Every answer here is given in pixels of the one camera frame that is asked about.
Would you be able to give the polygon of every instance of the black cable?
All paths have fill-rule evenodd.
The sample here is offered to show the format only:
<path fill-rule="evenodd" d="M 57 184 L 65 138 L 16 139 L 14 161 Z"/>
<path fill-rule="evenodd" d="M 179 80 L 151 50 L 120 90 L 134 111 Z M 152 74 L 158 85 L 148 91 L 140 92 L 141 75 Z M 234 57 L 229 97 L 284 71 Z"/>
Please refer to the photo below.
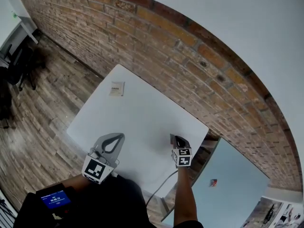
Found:
<path fill-rule="evenodd" d="M 0 210 L 2 210 L 2 212 L 5 213 L 6 216 L 7 216 L 7 214 L 8 214 L 9 216 L 11 216 L 12 218 L 15 219 L 15 217 L 13 216 L 13 214 L 11 213 L 11 211 L 4 205 L 4 203 L 1 203 L 1 204 L 0 204 Z"/>
<path fill-rule="evenodd" d="M 0 213 L 0 215 L 1 215 L 1 217 L 2 217 L 2 219 L 9 225 L 9 227 L 12 227 L 11 225 L 10 225 L 10 223 L 8 223 L 8 221 L 3 217 L 3 215 Z"/>
<path fill-rule="evenodd" d="M 10 219 L 10 217 L 8 217 L 8 212 L 7 211 L 5 211 L 4 209 L 1 209 L 2 210 L 2 212 L 6 215 L 6 217 L 10 220 L 10 222 L 12 223 L 12 224 L 14 224 L 14 222 Z"/>
<path fill-rule="evenodd" d="M 149 203 L 150 200 L 153 198 L 153 196 L 158 192 L 158 190 L 161 189 L 161 187 L 165 184 L 165 182 L 166 182 L 171 176 L 173 176 L 175 173 L 177 173 L 177 171 L 173 172 L 169 177 L 167 177 L 167 179 L 161 184 L 161 186 L 152 194 L 152 196 L 149 198 L 148 202 L 146 203 L 146 207 L 148 206 L 148 203 Z"/>

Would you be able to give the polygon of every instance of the wooden floor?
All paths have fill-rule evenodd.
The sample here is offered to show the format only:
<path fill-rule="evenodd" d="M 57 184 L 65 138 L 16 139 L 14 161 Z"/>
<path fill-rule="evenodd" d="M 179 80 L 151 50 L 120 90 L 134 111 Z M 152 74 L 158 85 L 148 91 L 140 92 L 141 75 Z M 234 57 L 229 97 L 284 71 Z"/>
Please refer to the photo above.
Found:
<path fill-rule="evenodd" d="M 0 188 L 19 210 L 28 192 L 76 176 L 81 173 L 86 153 L 69 138 L 66 130 L 102 78 L 57 47 L 45 36 L 33 46 L 44 55 L 46 68 L 33 73 L 36 90 L 26 82 L 12 94 L 9 129 L 0 129 Z M 198 151 L 191 166 L 193 180 L 203 167 L 208 154 Z M 143 192 L 147 199 L 151 194 Z M 165 198 L 171 209 L 175 189 Z M 150 221 L 163 227 L 156 198 L 147 208 Z"/>

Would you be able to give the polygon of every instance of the person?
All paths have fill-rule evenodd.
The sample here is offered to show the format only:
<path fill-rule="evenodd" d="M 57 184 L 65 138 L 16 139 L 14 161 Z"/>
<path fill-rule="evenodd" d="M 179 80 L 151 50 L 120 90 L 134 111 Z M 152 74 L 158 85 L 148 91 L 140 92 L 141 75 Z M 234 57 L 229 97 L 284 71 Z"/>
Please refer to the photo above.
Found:
<path fill-rule="evenodd" d="M 155 227 L 149 222 L 146 204 L 140 187 L 121 176 L 109 176 L 100 185 L 79 175 L 61 182 L 73 187 L 76 199 L 68 215 L 56 221 L 56 228 L 74 227 Z M 31 195 L 26 197 L 14 228 L 54 227 L 52 217 L 46 215 L 44 204 Z M 174 227 L 203 228 L 198 222 L 196 204 L 188 169 L 178 167 L 175 197 Z"/>
<path fill-rule="evenodd" d="M 288 213 L 288 217 L 285 215 L 282 215 L 280 220 L 277 223 L 277 226 L 284 226 L 284 227 L 292 227 L 295 226 L 297 227 L 299 224 L 296 223 L 296 221 L 301 217 L 300 214 L 294 216 L 294 218 L 292 218 L 292 212 L 293 212 L 294 208 L 291 208 L 291 210 Z"/>

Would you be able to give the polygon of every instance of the black and white marker cube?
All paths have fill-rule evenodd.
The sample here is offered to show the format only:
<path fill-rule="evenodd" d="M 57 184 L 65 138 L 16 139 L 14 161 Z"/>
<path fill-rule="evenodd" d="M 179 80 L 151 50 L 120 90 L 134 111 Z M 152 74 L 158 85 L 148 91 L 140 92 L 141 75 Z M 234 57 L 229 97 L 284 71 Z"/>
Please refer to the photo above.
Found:
<path fill-rule="evenodd" d="M 176 166 L 190 166 L 192 160 L 192 149 L 189 142 L 180 136 L 171 136 L 173 143 L 172 158 Z"/>
<path fill-rule="evenodd" d="M 89 180 L 98 184 L 113 171 L 114 169 L 108 165 L 101 163 L 99 160 L 87 155 L 85 157 L 85 163 L 82 167 L 82 175 Z"/>
<path fill-rule="evenodd" d="M 173 149 L 172 157 L 176 166 L 190 166 L 192 149 Z"/>

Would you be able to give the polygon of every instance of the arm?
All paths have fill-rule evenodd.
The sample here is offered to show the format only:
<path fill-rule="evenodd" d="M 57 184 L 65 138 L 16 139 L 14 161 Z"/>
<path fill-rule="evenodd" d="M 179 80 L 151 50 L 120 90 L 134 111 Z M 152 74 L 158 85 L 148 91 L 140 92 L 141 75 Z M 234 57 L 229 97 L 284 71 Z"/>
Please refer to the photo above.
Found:
<path fill-rule="evenodd" d="M 179 167 L 175 195 L 174 226 L 188 220 L 198 220 L 196 204 L 188 175 L 188 169 L 186 167 Z"/>
<path fill-rule="evenodd" d="M 291 221 L 291 215 L 292 215 L 293 209 L 294 209 L 294 208 L 291 208 L 291 210 L 290 210 L 289 213 L 288 213 L 288 222 Z"/>
<path fill-rule="evenodd" d="M 80 192 L 83 189 L 85 189 L 87 186 L 89 186 L 91 181 L 89 179 L 83 177 L 80 174 L 78 176 L 74 176 L 72 178 L 69 178 L 69 179 L 63 180 L 61 182 L 57 182 L 55 184 L 52 184 L 48 187 L 45 187 L 44 189 L 55 186 L 55 185 L 58 185 L 60 183 L 62 183 L 65 186 L 65 188 L 73 187 L 76 192 Z"/>

